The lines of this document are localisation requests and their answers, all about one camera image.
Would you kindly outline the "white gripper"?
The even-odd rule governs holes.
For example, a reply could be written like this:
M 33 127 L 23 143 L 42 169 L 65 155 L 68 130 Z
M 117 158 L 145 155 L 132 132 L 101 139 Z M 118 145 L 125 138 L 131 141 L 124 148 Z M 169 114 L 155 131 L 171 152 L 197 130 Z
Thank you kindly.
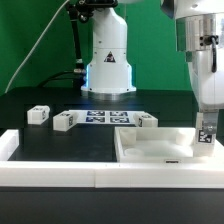
M 200 111 L 224 109 L 224 49 L 217 50 L 217 70 L 212 72 L 212 51 L 186 53 L 190 83 Z M 217 133 L 218 113 L 204 112 L 202 130 Z

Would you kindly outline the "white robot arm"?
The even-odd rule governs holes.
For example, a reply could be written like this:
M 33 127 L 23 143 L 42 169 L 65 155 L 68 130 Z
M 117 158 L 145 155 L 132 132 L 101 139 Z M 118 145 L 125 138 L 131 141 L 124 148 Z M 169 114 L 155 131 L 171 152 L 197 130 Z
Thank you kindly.
M 127 24 L 114 8 L 126 0 L 81 0 L 84 19 L 93 19 L 93 57 L 82 90 L 101 99 L 134 92 L 126 59 Z M 217 132 L 224 109 L 224 0 L 160 0 L 176 25 L 176 46 L 185 53 L 190 82 L 201 116 L 197 128 Z

